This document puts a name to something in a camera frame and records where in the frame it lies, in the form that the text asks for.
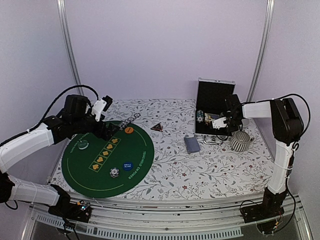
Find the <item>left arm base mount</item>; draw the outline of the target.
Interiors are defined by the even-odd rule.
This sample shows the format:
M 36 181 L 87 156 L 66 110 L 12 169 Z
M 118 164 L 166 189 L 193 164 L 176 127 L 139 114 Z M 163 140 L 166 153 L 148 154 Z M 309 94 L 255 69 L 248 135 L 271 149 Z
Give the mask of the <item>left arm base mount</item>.
M 88 223 L 91 217 L 92 208 L 83 200 L 77 203 L 66 201 L 58 202 L 55 206 L 50 206 L 48 213 L 67 220 Z

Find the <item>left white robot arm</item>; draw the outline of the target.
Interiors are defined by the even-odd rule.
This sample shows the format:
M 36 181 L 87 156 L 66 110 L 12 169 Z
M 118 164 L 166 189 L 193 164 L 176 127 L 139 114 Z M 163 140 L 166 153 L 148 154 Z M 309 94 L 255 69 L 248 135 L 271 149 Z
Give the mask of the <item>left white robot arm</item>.
M 109 96 L 99 98 L 91 104 L 85 96 L 71 94 L 65 99 L 64 107 L 57 115 L 40 121 L 38 126 L 9 140 L 0 146 L 0 201 L 23 201 L 54 206 L 63 216 L 74 213 L 74 205 L 66 200 L 69 195 L 57 186 L 41 185 L 9 176 L 8 170 L 31 154 L 71 139 L 77 134 L 91 133 L 108 141 L 120 129 L 114 124 L 107 125 L 105 112 L 112 104 Z

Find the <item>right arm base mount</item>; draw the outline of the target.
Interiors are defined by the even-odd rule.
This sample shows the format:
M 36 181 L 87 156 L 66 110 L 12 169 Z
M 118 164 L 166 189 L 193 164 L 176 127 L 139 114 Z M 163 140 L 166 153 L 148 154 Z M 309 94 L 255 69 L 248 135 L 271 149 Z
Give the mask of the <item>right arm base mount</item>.
M 273 236 L 275 233 L 285 229 L 291 222 L 295 215 L 297 201 L 293 198 L 293 211 L 289 220 L 282 225 L 284 218 L 284 209 L 280 207 L 280 210 L 272 210 L 271 212 L 264 212 L 261 204 L 257 204 L 252 200 L 245 200 L 240 204 L 239 211 L 243 217 L 245 223 L 251 223 L 256 221 L 262 221 L 269 218 L 273 220 L 257 223 L 256 228 L 263 236 Z

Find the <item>blue playing card deck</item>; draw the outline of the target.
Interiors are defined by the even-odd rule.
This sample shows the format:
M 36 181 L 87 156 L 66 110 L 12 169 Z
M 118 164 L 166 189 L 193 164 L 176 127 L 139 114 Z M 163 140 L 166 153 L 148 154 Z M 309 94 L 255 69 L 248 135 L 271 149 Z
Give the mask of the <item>blue playing card deck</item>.
M 195 136 L 193 137 L 184 137 L 184 143 L 186 146 L 186 151 L 188 154 L 197 153 L 201 150 L 198 140 Z

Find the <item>orange big blind button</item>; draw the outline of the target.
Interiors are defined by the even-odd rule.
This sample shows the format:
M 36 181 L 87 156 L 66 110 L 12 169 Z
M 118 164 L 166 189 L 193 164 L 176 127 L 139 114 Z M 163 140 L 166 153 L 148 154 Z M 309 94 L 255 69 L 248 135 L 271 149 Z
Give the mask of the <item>orange big blind button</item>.
M 133 127 L 126 127 L 126 128 L 124 129 L 124 132 L 125 132 L 126 134 L 132 134 L 132 133 L 134 132 L 134 128 L 133 128 Z

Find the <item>blue small blind button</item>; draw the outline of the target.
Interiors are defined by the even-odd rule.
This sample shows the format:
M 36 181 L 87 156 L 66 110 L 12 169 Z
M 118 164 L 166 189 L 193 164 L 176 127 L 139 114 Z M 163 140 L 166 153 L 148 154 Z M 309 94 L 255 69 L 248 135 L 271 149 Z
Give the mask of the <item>blue small blind button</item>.
M 134 164 L 132 162 L 125 162 L 123 165 L 122 165 L 122 168 L 124 171 L 131 171 L 134 167 Z

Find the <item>clear dealer button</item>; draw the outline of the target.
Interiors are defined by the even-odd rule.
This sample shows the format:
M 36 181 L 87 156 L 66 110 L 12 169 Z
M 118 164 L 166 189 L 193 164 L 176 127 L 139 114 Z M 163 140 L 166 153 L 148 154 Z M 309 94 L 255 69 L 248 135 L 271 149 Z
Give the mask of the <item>clear dealer button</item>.
M 80 150 L 84 150 L 89 146 L 89 142 L 87 140 L 80 140 L 77 146 Z

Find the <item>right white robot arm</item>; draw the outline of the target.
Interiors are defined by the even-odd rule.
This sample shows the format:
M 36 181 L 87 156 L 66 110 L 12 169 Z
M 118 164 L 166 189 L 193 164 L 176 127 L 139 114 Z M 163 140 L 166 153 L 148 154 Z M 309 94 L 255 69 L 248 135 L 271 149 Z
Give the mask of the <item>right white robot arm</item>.
M 293 169 L 294 152 L 305 132 L 299 110 L 290 93 L 282 97 L 256 102 L 240 102 L 236 94 L 225 99 L 227 127 L 240 125 L 243 119 L 270 118 L 276 153 L 272 176 L 264 190 L 258 213 L 269 218 L 282 205 L 288 193 L 288 178 Z

